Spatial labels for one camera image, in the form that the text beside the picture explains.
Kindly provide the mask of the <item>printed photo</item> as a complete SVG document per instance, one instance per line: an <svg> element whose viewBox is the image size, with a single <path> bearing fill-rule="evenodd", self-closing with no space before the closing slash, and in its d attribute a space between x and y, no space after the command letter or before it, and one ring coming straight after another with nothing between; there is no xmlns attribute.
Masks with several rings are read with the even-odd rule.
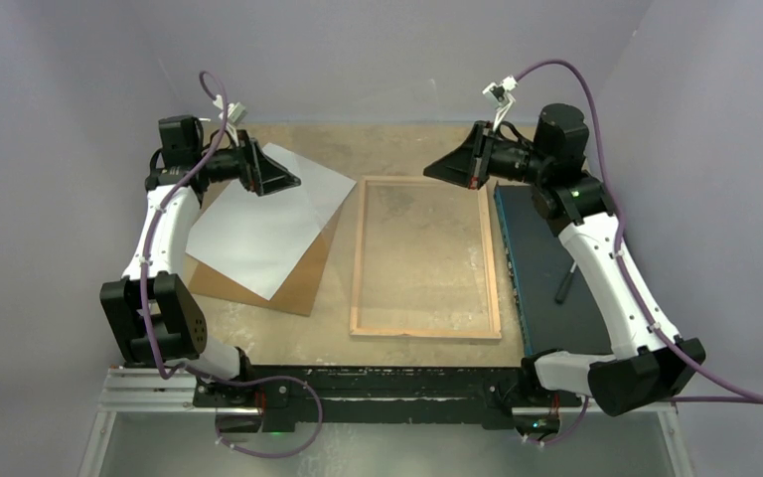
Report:
<svg viewBox="0 0 763 477"><path fill-rule="evenodd" d="M263 152L301 184L259 197L229 183L194 223L187 254L271 299L356 181L277 144Z"/></svg>

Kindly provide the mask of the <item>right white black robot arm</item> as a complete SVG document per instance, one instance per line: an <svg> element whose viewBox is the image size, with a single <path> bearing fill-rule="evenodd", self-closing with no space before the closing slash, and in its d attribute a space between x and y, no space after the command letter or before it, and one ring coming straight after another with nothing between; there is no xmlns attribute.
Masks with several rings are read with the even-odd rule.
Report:
<svg viewBox="0 0 763 477"><path fill-rule="evenodd" d="M555 392L592 398L611 415L676 398L706 358L697 338L685 339L644 282L627 279L634 266L618 240L614 201L584 171L589 128L580 109L545 106L532 139L507 137L501 124L477 121L464 142L423 169L424 176L469 190L492 177L522 182L534 209L586 280L609 337L608 355L552 349L522 360L521 397L541 404Z"/></svg>

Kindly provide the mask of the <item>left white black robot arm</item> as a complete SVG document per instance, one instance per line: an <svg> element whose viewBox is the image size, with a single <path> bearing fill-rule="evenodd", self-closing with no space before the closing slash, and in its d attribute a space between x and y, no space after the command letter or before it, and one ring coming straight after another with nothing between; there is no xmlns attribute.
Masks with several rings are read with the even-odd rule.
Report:
<svg viewBox="0 0 763 477"><path fill-rule="evenodd" d="M230 405L253 400L256 379L246 352L210 336L205 315L180 275L190 231L211 185L237 181L259 196L300 186L244 129L207 135L192 115L159 120L160 146L144 181L147 210L138 245L99 301L125 364L164 379L189 371L218 382Z"/></svg>

